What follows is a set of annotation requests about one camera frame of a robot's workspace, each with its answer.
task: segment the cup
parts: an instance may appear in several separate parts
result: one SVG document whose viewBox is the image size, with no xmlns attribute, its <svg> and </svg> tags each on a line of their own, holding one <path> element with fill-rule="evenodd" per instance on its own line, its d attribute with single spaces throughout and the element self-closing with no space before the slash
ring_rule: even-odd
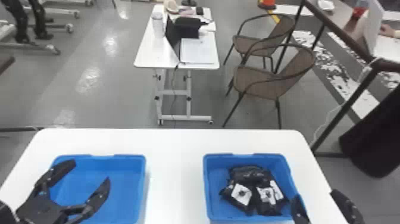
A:
<svg viewBox="0 0 400 224">
<path fill-rule="evenodd" d="M 151 14 L 151 18 L 153 20 L 154 36 L 156 38 L 162 38 L 164 36 L 163 14 L 155 12 Z"/>
</svg>

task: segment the brown chair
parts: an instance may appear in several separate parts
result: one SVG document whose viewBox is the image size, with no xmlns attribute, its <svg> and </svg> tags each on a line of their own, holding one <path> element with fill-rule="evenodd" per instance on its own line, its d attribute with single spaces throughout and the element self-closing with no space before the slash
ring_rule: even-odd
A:
<svg viewBox="0 0 400 224">
<path fill-rule="evenodd" d="M 271 16 L 271 15 L 278 15 L 280 17 L 280 20 L 279 20 L 279 23 L 276 24 L 275 28 L 270 33 L 269 37 L 260 39 L 260 38 L 252 38 L 252 37 L 240 35 L 245 23 L 252 21 L 252 20 L 256 20 L 258 18 L 263 18 L 263 17 L 267 17 L 267 16 Z M 295 28 L 294 19 L 290 18 L 287 15 L 283 15 L 283 14 L 263 14 L 263 15 L 258 15 L 258 16 L 252 17 L 252 18 L 248 18 L 240 25 L 239 31 L 237 31 L 237 35 L 232 37 L 233 43 L 229 49 L 228 54 L 226 55 L 226 58 L 224 60 L 224 65 L 226 64 L 226 61 L 228 60 L 233 47 L 235 47 L 236 51 L 243 58 L 243 54 L 245 54 L 248 51 L 248 49 L 250 49 L 250 48 L 260 49 L 260 48 L 264 48 L 266 46 L 275 46 L 275 45 L 282 43 L 282 41 L 289 35 L 289 33 L 294 28 Z M 275 52 L 275 50 L 276 50 L 276 48 L 268 48 L 265 50 L 254 52 L 254 54 L 252 54 L 252 56 L 262 57 L 264 69 L 265 69 L 265 58 L 269 58 L 270 62 L 271 62 L 271 71 L 273 71 L 274 60 L 272 59 L 271 55 Z"/>
<path fill-rule="evenodd" d="M 296 48 L 298 50 L 297 54 L 279 74 L 245 65 L 249 56 L 253 55 L 255 52 L 263 51 L 268 48 L 277 49 L 278 47 Z M 288 43 L 260 49 L 249 49 L 243 57 L 241 64 L 235 69 L 233 81 L 229 83 L 229 89 L 226 95 L 228 96 L 233 86 L 239 92 L 239 98 L 222 127 L 225 127 L 244 95 L 248 94 L 275 101 L 279 129 L 281 129 L 282 121 L 280 117 L 279 97 L 285 94 L 309 69 L 311 69 L 314 63 L 314 53 L 309 48 L 302 45 Z"/>
</svg>

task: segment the blue plastic bin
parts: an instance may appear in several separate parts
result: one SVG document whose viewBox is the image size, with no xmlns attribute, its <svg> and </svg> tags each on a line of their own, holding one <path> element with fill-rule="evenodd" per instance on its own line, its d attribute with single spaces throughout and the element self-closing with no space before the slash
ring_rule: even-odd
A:
<svg viewBox="0 0 400 224">
<path fill-rule="evenodd" d="M 203 158 L 204 190 L 207 204 L 207 215 L 211 221 L 219 222 L 276 222 L 292 220 L 289 202 L 282 210 L 281 216 L 260 216 L 254 211 L 253 216 L 247 216 L 242 210 L 229 204 L 219 195 L 221 189 L 226 187 L 229 179 L 228 170 L 235 166 L 257 165 L 270 170 L 278 186 L 291 200 L 298 194 L 290 174 L 286 159 L 280 154 L 207 154 Z"/>
<path fill-rule="evenodd" d="M 134 224 L 138 221 L 145 181 L 144 156 L 62 155 L 53 165 L 70 159 L 76 161 L 76 167 L 50 188 L 54 202 L 62 206 L 84 203 L 109 177 L 111 190 L 107 200 L 82 224 Z"/>
</svg>

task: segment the chair backrest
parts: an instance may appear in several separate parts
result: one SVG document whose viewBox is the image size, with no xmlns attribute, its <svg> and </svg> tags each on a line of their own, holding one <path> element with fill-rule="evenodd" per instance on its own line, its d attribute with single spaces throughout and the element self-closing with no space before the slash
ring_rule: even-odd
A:
<svg viewBox="0 0 400 224">
<path fill-rule="evenodd" d="M 279 22 L 268 36 L 268 40 L 263 42 L 263 46 L 278 45 L 282 43 L 294 27 L 295 21 L 292 18 L 287 15 L 281 15 Z"/>
<path fill-rule="evenodd" d="M 278 74 L 279 77 L 285 78 L 277 80 L 275 83 L 279 90 L 278 95 L 285 94 L 315 63 L 315 56 L 311 50 L 302 46 L 296 46 L 296 48 L 298 49 L 297 54 Z"/>
</svg>

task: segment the black pants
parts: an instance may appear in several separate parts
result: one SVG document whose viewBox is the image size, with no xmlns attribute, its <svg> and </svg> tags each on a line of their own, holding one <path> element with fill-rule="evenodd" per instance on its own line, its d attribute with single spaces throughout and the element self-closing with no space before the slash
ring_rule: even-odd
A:
<svg viewBox="0 0 400 224">
<path fill-rule="evenodd" d="M 15 40 L 20 43 L 29 41 L 29 37 L 26 34 L 28 28 L 28 16 L 26 15 L 21 2 L 19 0 L 1 0 L 5 5 L 5 9 L 9 11 L 17 22 L 17 34 Z"/>
<path fill-rule="evenodd" d="M 36 36 L 42 36 L 47 34 L 46 31 L 46 12 L 43 6 L 38 2 L 38 0 L 28 0 L 29 4 L 32 6 L 33 14 L 35 15 L 35 34 Z M 28 16 L 26 15 L 21 2 L 19 0 L 1 0 L 5 5 L 5 8 L 12 14 L 17 22 L 17 35 L 15 39 L 20 42 L 24 39 L 29 39 L 26 34 L 28 27 Z"/>
<path fill-rule="evenodd" d="M 35 34 L 41 36 L 47 34 L 46 31 L 46 12 L 38 0 L 28 0 L 32 6 L 33 14 L 35 15 Z"/>
</svg>

